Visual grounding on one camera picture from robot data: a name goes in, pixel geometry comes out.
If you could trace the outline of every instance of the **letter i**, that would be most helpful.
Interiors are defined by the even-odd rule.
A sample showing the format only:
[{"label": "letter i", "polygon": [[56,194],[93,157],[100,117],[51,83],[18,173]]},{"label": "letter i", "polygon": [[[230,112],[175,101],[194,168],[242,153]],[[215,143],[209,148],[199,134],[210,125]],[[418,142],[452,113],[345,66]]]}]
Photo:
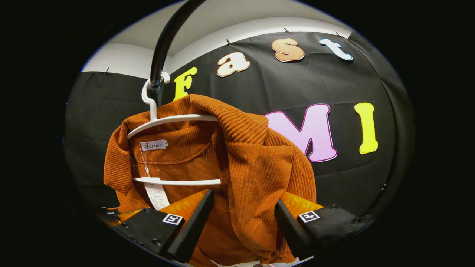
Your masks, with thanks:
[{"label": "letter i", "polygon": [[363,143],[360,146],[360,154],[374,152],[378,149],[373,120],[374,107],[370,103],[359,103],[355,106],[355,111],[360,115],[363,131]]}]

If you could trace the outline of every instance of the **black metal rod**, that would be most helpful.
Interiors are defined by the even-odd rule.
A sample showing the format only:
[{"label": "black metal rod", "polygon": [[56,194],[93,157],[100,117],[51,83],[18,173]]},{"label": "black metal rod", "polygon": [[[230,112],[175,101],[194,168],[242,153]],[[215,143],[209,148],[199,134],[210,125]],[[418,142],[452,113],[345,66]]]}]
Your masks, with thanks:
[{"label": "black metal rod", "polygon": [[176,33],[195,9],[204,1],[206,0],[188,0],[173,14],[167,25],[165,25],[165,28],[163,28],[153,53],[152,69],[150,71],[150,90],[158,89],[168,49]]}]

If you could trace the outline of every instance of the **white wall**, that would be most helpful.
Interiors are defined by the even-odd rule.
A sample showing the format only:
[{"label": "white wall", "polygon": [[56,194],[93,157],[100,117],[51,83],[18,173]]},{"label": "white wall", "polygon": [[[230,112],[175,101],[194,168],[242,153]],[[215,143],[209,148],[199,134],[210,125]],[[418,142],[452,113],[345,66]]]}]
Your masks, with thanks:
[{"label": "white wall", "polygon": [[[288,31],[311,31],[348,37],[351,31],[327,22],[297,17],[254,19],[215,31],[188,45],[175,55],[168,56],[163,71],[171,74],[179,67],[207,52],[252,36]],[[104,45],[87,62],[84,71],[106,71],[142,78],[150,78],[153,50],[130,44],[109,43]]]}]

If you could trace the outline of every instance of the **white plastic hanger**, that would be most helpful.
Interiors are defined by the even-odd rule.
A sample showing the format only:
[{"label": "white plastic hanger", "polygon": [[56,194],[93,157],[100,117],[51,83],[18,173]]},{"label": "white plastic hanger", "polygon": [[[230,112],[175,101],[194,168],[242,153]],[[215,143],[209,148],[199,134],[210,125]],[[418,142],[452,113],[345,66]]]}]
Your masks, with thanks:
[{"label": "white plastic hanger", "polygon": [[[163,78],[164,83],[170,82],[170,75],[166,72],[162,72],[161,76]],[[180,122],[180,121],[212,121],[217,122],[218,118],[213,115],[204,115],[204,114],[184,114],[184,115],[176,115],[176,116],[169,116],[165,118],[157,118],[157,103],[155,100],[149,98],[147,96],[147,89],[149,87],[150,79],[148,79],[142,88],[142,100],[144,103],[150,105],[150,121],[140,125],[139,127],[132,130],[128,135],[127,139],[130,139],[132,136],[136,135],[138,132],[143,131],[145,129],[165,124],[165,123],[172,123],[172,122]],[[203,181],[161,181],[156,177],[141,177],[141,178],[132,178],[134,181],[139,182],[148,182],[148,183],[155,183],[155,184],[165,184],[165,185],[181,185],[181,186],[188,186],[188,185],[216,185],[221,184],[220,179],[215,180],[203,180]]]}]

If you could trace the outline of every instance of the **yellow letter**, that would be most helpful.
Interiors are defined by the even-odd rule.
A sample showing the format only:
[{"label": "yellow letter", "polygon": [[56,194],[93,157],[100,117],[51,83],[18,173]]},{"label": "yellow letter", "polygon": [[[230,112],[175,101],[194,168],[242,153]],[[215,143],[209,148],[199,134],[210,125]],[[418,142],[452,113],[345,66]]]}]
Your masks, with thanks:
[{"label": "yellow letter", "polygon": [[296,47],[298,45],[297,41],[290,38],[279,39],[272,42],[272,49],[277,52],[275,57],[282,61],[295,61],[304,58],[305,52],[300,48]]},{"label": "yellow letter", "polygon": [[360,115],[363,130],[363,143],[360,146],[360,154],[374,152],[378,149],[378,142],[374,132],[374,107],[370,103],[359,103],[355,106],[355,111]]},{"label": "yellow letter", "polygon": [[198,72],[198,69],[196,69],[195,67],[192,67],[191,69],[185,71],[185,73],[183,73],[182,75],[175,78],[175,80],[173,81],[175,83],[174,101],[188,95],[188,93],[185,92],[184,87],[186,87],[186,89],[190,88],[191,76],[189,75],[195,75],[197,72]]},{"label": "yellow letter", "polygon": [[244,54],[241,52],[234,52],[224,56],[218,60],[220,67],[216,71],[219,77],[226,77],[233,74],[235,71],[243,71],[247,69],[251,62],[246,61]]}]

